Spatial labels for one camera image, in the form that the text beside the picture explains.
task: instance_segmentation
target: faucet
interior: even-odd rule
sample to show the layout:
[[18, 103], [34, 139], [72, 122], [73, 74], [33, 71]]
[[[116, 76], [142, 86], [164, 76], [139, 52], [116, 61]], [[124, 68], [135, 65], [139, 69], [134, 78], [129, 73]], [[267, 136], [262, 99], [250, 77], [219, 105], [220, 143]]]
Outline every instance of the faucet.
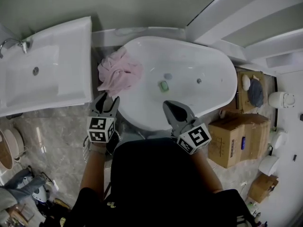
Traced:
[[13, 43], [17, 44], [18, 46], [20, 46], [22, 48], [24, 54], [27, 53], [27, 50], [29, 48], [29, 44], [27, 42], [23, 42], [21, 40], [19, 41], [19, 40], [13, 39], [13, 38], [8, 38], [5, 41], [3, 41], [2, 44], [0, 44], [0, 58], [1, 59], [3, 58], [1, 50], [6, 42], [13, 42]]

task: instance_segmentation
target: black sleeve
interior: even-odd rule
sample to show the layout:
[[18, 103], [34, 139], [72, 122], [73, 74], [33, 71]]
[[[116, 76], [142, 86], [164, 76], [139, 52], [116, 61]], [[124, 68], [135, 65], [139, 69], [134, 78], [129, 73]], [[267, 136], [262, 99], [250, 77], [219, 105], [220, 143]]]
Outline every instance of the black sleeve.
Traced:
[[235, 189], [225, 190], [215, 194], [216, 203], [222, 207], [220, 211], [221, 219], [229, 226], [237, 226], [240, 219], [248, 221], [251, 226], [255, 226], [254, 217], [250, 214], [245, 202]]
[[90, 227], [94, 226], [101, 214], [101, 202], [95, 191], [83, 188], [78, 196], [75, 206], [66, 218], [64, 227]]

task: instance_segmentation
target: pink cloth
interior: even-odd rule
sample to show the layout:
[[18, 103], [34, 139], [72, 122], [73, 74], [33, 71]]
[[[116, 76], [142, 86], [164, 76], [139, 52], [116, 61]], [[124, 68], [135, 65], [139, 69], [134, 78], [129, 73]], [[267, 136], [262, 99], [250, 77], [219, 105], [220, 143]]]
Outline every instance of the pink cloth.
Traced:
[[105, 90], [109, 96], [114, 96], [140, 80], [143, 66], [133, 59], [123, 46], [104, 58], [98, 65], [98, 71], [99, 79], [103, 82], [98, 90]]

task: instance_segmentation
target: sink drain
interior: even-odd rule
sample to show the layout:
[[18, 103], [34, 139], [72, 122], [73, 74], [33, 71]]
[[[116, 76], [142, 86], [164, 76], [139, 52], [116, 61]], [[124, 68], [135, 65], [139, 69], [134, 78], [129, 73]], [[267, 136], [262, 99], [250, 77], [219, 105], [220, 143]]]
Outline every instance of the sink drain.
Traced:
[[39, 73], [39, 68], [38, 68], [38, 67], [35, 67], [35, 68], [33, 69], [33, 75], [36, 76], [36, 75], [38, 75], [38, 73]]

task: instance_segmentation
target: white bathtub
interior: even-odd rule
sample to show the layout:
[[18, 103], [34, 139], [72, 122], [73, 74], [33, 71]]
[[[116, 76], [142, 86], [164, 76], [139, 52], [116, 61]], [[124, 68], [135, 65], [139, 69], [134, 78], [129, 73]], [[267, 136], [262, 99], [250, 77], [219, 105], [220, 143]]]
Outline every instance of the white bathtub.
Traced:
[[[236, 70], [219, 50], [152, 36], [136, 38], [125, 48], [140, 61], [144, 73], [139, 83], [118, 94], [119, 111], [141, 129], [171, 128], [162, 109], [165, 100], [187, 104], [200, 117], [228, 104], [236, 93]], [[172, 79], [165, 79], [165, 73]], [[160, 91], [161, 81], [167, 82], [168, 92]]]

